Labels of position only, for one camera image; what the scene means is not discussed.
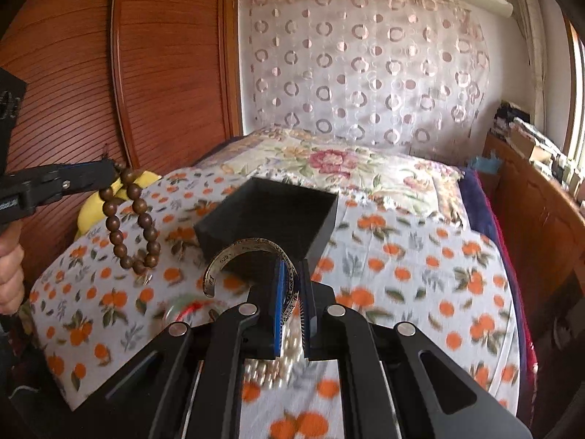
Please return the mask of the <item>left hand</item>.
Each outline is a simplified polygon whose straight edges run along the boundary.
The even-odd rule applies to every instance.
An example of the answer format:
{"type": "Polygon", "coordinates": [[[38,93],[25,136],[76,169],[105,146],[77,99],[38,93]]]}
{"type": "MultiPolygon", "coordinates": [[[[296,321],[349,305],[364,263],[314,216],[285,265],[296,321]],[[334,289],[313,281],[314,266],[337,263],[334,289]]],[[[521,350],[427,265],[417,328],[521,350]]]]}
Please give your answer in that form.
{"type": "Polygon", "coordinates": [[[22,222],[11,223],[0,239],[0,313],[14,314],[25,295],[22,262],[24,250],[20,245],[22,222]]]}

